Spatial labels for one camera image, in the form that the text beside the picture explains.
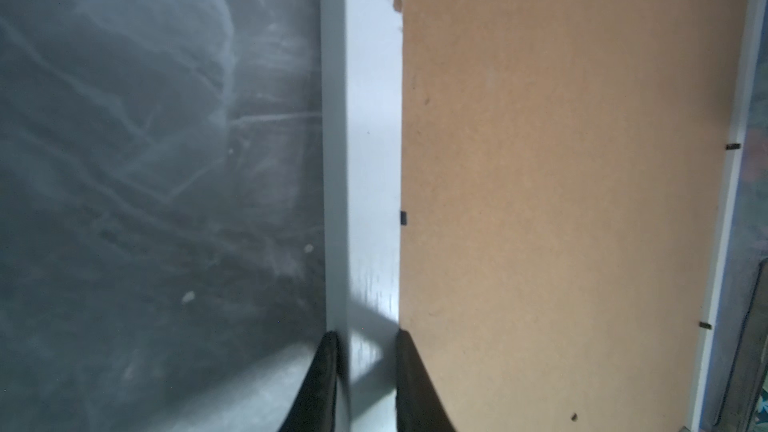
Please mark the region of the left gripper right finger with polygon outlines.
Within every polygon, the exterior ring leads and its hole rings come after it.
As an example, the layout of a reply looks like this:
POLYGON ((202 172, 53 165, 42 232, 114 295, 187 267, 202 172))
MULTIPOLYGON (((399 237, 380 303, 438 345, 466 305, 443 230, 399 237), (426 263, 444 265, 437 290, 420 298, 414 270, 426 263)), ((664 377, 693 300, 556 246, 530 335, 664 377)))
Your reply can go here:
POLYGON ((398 331, 395 352, 397 431, 454 432, 408 331, 398 331))

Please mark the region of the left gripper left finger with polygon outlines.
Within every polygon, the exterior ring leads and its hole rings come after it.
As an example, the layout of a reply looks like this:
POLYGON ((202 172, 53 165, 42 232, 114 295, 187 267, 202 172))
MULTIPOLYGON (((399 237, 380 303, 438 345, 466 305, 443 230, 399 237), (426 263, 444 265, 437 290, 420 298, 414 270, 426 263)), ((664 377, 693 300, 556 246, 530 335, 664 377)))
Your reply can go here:
POLYGON ((326 332, 279 432, 335 430, 339 337, 326 332))

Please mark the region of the white picture frame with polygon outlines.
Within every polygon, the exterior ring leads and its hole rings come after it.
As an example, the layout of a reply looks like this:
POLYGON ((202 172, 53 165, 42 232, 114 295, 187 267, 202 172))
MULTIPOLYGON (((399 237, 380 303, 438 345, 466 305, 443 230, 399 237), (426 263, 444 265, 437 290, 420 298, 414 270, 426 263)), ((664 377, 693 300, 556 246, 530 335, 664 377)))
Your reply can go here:
MULTIPOLYGON (((676 431, 695 429, 702 401, 703 353, 715 318, 713 248, 728 210, 726 178, 740 155, 736 113, 746 95, 764 4, 747 0, 689 403, 676 431)), ((321 26, 327 318, 341 334, 347 361, 339 428, 393 431, 395 337, 406 330, 400 321, 402 233, 408 222, 402 201, 402 0, 321 0, 321 26)))

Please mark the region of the brown cardboard backing board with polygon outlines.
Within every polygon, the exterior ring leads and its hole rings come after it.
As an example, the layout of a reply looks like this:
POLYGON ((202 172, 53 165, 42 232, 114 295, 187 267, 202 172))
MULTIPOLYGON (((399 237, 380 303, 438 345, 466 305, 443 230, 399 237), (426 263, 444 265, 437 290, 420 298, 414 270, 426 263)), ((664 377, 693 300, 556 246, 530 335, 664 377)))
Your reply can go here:
POLYGON ((402 0, 400 321, 460 431, 686 419, 747 0, 402 0))

